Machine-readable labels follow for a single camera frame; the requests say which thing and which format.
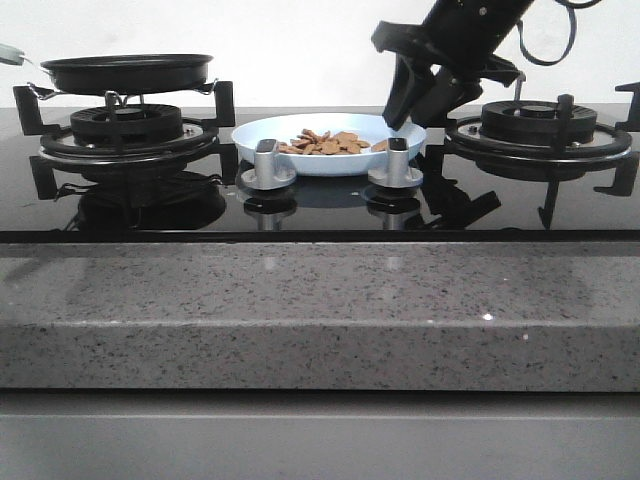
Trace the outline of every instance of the gray speckled countertop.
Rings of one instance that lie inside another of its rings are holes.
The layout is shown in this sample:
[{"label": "gray speckled countertop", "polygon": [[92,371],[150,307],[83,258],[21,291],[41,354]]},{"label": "gray speckled countertop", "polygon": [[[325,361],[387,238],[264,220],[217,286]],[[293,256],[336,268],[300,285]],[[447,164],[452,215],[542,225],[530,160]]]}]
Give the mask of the gray speckled countertop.
[{"label": "gray speckled countertop", "polygon": [[4,245],[0,386],[640,391],[640,246]]}]

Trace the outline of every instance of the cable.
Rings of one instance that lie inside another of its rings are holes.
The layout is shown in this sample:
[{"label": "cable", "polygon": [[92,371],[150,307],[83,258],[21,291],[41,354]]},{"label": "cable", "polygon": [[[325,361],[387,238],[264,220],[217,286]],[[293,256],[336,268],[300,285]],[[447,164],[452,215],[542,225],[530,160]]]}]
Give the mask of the cable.
[{"label": "cable", "polygon": [[570,24],[569,40],[567,41],[567,46],[564,49],[562,56],[557,60],[541,60],[533,56],[531,52],[527,50],[527,47],[524,44],[524,23],[522,22],[522,20],[518,20],[518,23],[516,23],[516,27],[518,28],[518,34],[520,35],[520,51],[522,52],[522,55],[524,56],[524,58],[529,60],[534,65],[542,65],[543,67],[550,67],[551,65],[556,65],[560,63],[562,60],[564,60],[567,57],[567,55],[569,55],[569,52],[571,52],[571,49],[573,48],[573,44],[576,41],[576,33],[578,32],[578,20],[576,18],[576,12],[574,12],[573,8],[571,7],[566,7],[566,8],[567,8],[567,12],[569,13],[569,24]]},{"label": "cable", "polygon": [[516,23],[516,27],[518,28],[518,34],[520,36],[520,51],[522,52],[522,55],[531,63],[535,65],[542,65],[543,67],[550,67],[551,65],[556,65],[560,63],[562,60],[564,60],[567,57],[567,55],[569,55],[569,52],[571,52],[571,49],[573,48],[573,44],[575,43],[575,40],[576,40],[576,34],[578,32],[578,20],[576,18],[575,10],[581,10],[584,8],[593,7],[598,3],[600,3],[602,0],[589,0],[583,3],[576,3],[570,0],[555,0],[555,1],[556,3],[562,5],[567,9],[567,12],[569,13],[569,24],[570,24],[569,39],[567,41],[567,46],[564,52],[562,53],[562,56],[558,60],[541,60],[533,56],[531,52],[527,50],[527,47],[524,44],[524,34],[523,34],[524,23],[522,22],[522,20],[518,20],[518,23]]},{"label": "cable", "polygon": [[590,8],[590,7],[593,7],[594,5],[597,5],[601,1],[602,0],[589,0],[588,2],[576,3],[576,2],[571,2],[569,0],[556,0],[556,2],[558,2],[563,7],[573,8],[574,10],[580,10],[582,8]]}]

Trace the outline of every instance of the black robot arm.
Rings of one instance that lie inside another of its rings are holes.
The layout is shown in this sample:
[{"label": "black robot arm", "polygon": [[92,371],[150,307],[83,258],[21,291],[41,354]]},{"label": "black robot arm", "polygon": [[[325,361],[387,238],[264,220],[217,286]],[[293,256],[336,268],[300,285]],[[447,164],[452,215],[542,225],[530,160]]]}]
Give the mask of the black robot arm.
[{"label": "black robot arm", "polygon": [[514,26],[520,31],[525,58],[538,65],[558,63],[569,53],[575,38],[573,10],[602,0],[555,0],[568,10],[571,22],[567,48],[555,61],[539,60],[524,46],[520,18],[533,1],[437,0],[420,25],[380,22],[373,44],[380,52],[396,53],[395,77],[383,112],[387,124],[398,129],[411,116],[423,127],[444,126],[451,110],[482,94],[480,79],[511,85],[520,72],[493,52]]}]

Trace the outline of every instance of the frying pan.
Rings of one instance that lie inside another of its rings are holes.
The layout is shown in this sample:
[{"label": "frying pan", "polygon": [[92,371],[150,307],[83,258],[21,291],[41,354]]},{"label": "frying pan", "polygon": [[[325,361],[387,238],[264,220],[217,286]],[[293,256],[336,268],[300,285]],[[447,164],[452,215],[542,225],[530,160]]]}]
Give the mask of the frying pan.
[{"label": "frying pan", "polygon": [[[104,95],[113,90],[123,95],[141,95],[189,90],[207,80],[210,55],[153,54],[113,55],[49,60],[41,67],[55,87],[76,95]],[[24,52],[0,44],[0,62],[21,65]]]}]

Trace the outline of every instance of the white plate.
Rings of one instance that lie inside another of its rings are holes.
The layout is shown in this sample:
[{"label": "white plate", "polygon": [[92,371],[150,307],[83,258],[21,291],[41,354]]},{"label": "white plate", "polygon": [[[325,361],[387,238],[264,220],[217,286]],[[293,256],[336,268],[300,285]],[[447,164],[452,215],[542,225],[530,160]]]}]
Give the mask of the white plate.
[{"label": "white plate", "polygon": [[[418,154],[426,139],[425,130],[413,123],[406,123],[400,130],[395,131],[387,126],[381,116],[351,113],[305,113],[264,118],[236,128],[231,138],[238,146],[242,157],[253,163],[255,148],[260,140],[275,138],[290,143],[303,128],[311,129],[320,135],[327,130],[332,134],[341,131],[353,132],[371,145],[389,137],[403,137],[407,140],[410,158]],[[298,175],[326,177],[363,175],[387,159],[387,152],[371,152],[368,148],[357,155],[280,155],[293,163]]]}]

